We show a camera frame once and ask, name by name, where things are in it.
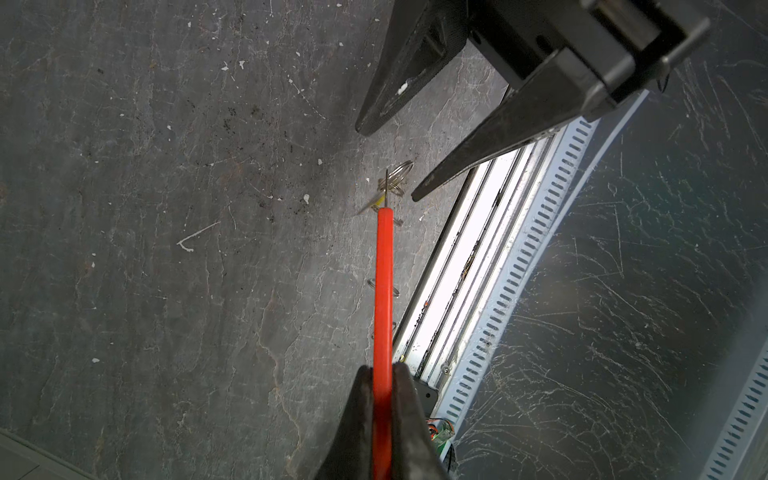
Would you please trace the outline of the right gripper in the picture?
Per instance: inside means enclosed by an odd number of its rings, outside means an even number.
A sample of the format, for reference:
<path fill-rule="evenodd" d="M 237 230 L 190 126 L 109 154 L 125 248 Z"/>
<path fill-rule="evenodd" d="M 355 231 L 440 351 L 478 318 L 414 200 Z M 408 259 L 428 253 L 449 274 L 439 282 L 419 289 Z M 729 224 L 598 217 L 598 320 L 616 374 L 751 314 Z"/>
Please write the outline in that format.
<path fill-rule="evenodd" d="M 465 171 L 551 135 L 608 95 L 620 103 L 661 83 L 710 28 L 691 1 L 397 0 L 355 128 L 365 136 L 381 128 L 467 37 L 519 88 L 413 190 L 418 202 Z"/>

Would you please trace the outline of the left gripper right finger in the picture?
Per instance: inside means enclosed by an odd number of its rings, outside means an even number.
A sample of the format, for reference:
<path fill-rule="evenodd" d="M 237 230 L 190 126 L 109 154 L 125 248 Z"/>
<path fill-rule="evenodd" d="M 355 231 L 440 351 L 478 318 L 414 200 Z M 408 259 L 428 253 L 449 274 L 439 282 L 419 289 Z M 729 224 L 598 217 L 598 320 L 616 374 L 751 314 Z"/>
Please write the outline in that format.
<path fill-rule="evenodd" d="M 399 362 L 392 371 L 392 479 L 448 480 L 408 367 Z"/>

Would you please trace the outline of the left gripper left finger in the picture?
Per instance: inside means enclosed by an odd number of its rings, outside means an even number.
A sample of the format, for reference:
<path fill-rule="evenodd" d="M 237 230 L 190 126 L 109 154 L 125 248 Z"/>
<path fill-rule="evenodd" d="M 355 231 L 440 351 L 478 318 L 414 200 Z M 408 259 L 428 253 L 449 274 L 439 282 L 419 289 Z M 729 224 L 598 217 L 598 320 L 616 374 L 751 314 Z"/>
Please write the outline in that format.
<path fill-rule="evenodd" d="M 372 478 L 373 409 L 372 368 L 361 366 L 316 479 Z"/>

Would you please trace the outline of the metal keyring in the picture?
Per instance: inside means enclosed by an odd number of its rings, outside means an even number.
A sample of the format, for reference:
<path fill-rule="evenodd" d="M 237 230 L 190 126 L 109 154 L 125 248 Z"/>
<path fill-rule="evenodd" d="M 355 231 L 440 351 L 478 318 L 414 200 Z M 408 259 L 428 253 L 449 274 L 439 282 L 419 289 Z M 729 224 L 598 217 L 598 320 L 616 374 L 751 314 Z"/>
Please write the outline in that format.
<path fill-rule="evenodd" d="M 396 196 L 403 197 L 405 192 L 402 184 L 413 169 L 414 163 L 411 160 L 397 164 L 391 171 L 386 173 L 386 177 L 378 181 L 378 190 L 381 192 L 391 192 Z"/>

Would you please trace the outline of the yellow tagged key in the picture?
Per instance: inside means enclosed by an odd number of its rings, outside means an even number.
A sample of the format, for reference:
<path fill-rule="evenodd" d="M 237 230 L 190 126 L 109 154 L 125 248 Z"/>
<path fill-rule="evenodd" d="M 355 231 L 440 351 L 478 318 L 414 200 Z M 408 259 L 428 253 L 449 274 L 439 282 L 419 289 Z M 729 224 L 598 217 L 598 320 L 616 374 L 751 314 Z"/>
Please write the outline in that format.
<path fill-rule="evenodd" d="M 387 190 L 387 191 L 379 191 L 377 192 L 372 199 L 370 199 L 358 212 L 357 215 L 362 215 L 366 213 L 367 211 L 373 211 L 377 212 L 385 203 L 385 197 L 389 194 L 393 193 L 394 195 L 398 197 L 403 197 L 405 195 L 405 192 L 400 188 L 395 188 L 394 190 Z"/>

